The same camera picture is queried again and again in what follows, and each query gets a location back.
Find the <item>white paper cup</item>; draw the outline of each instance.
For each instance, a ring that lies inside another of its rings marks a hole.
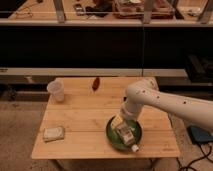
[[[47,85],[47,91],[54,97],[57,102],[64,100],[64,85],[60,81],[51,81]]]

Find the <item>green bowl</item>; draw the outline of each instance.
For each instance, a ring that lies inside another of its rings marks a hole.
[[[109,142],[112,144],[112,146],[121,151],[129,151],[131,150],[131,147],[126,146],[117,132],[111,128],[111,122],[114,117],[112,117],[106,126],[106,135],[109,140]],[[138,122],[135,122],[133,120],[126,120],[126,123],[131,127],[132,133],[135,137],[136,144],[138,144],[142,138],[142,128]]]

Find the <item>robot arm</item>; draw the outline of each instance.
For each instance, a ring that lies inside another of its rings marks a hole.
[[[162,93],[149,78],[135,82],[126,89],[127,100],[121,106],[121,116],[137,120],[143,105],[159,108],[213,132],[213,102]]]

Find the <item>floor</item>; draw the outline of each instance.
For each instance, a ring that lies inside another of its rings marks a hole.
[[[46,160],[32,160],[31,152],[39,129],[48,94],[44,91],[19,91],[11,100],[4,91],[0,98],[0,171],[55,171]],[[181,151],[180,163],[185,166],[191,160],[202,156],[201,151],[191,141],[183,120],[170,116],[177,142]],[[72,171],[141,171],[149,160],[64,160],[60,161],[66,169]],[[206,159],[193,164],[199,171],[213,170],[213,164]],[[177,171],[177,159],[162,159],[155,171]]]

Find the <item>wooden table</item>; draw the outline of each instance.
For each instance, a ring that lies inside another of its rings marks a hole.
[[[167,113],[144,106],[139,117],[143,129],[137,153],[115,150],[108,142],[105,127],[119,114],[125,88],[142,77],[58,78],[64,83],[65,101],[50,96],[32,152],[33,159],[163,158],[180,154]],[[63,126],[65,139],[45,143],[44,128]]]

